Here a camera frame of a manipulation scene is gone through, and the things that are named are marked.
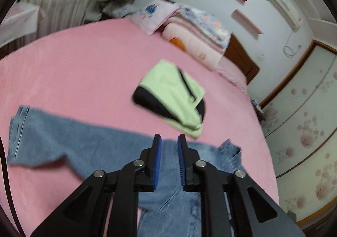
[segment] air conditioner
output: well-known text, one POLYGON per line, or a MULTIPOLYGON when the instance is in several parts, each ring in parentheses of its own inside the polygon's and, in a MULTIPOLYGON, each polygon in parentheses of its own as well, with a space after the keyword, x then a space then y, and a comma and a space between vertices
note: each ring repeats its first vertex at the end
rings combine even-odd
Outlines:
POLYGON ((284 15, 293 29, 299 28, 303 22, 303 17, 299 14, 290 0, 271 0, 284 15))

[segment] pillow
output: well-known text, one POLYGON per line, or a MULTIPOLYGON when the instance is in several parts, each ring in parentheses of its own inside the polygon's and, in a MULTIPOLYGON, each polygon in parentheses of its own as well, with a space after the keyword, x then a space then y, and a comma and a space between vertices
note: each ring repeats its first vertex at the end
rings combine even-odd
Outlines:
POLYGON ((153 0, 143 9, 136 12, 131 20, 145 34, 150 36, 178 9, 179 6, 177 4, 164 0, 153 0))
POLYGON ((247 79, 241 70, 227 57, 222 56, 216 66, 217 73, 247 93, 247 79))
POLYGON ((221 53, 215 51, 194 33, 177 23, 169 23, 161 35, 211 70, 216 68, 222 57, 221 53))

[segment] stack of bedding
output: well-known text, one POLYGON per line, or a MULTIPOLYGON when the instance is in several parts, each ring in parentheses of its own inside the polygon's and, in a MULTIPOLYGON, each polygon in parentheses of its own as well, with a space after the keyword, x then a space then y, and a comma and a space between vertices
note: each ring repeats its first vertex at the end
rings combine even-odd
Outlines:
POLYGON ((147 35, 163 27, 164 40, 247 92, 246 76, 224 56, 232 33, 214 15, 189 5, 153 0, 132 21, 147 35))

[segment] wall shelf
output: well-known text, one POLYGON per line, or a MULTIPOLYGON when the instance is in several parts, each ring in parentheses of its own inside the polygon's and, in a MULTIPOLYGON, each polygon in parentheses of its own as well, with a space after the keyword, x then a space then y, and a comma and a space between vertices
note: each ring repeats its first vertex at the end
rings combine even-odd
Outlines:
POLYGON ((239 9, 236 9, 232 16, 235 19, 240 19, 242 20, 245 24, 247 24, 256 34, 263 34, 263 32, 244 14, 242 13, 239 9))

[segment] folded towel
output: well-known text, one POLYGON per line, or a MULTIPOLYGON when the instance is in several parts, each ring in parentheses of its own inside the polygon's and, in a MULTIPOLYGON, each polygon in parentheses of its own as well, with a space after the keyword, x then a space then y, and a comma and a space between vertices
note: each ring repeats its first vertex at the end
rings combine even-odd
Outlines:
POLYGON ((176 65, 161 60, 141 80, 132 99, 194 138, 202 130, 204 89, 176 65))

